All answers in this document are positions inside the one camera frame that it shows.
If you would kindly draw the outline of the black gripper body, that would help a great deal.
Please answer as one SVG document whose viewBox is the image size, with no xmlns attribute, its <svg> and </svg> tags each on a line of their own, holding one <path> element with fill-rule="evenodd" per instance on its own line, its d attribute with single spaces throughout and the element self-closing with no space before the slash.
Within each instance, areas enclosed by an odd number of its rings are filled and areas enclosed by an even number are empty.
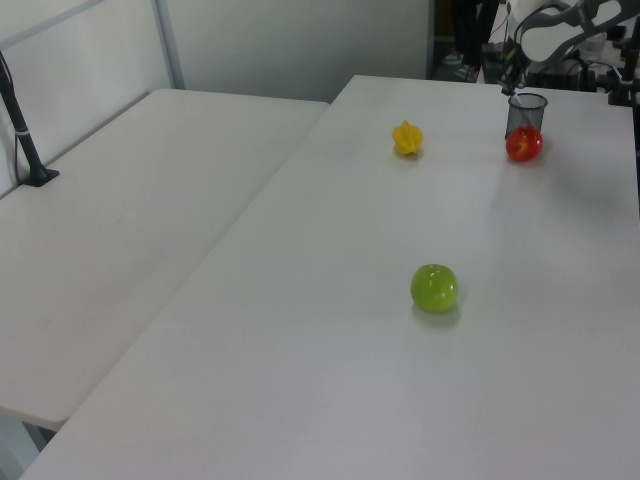
<svg viewBox="0 0 640 480">
<path fill-rule="evenodd" d="M 502 80 L 519 80 L 525 70 L 525 56 L 521 46 L 511 37 L 503 44 Z"/>
</svg>

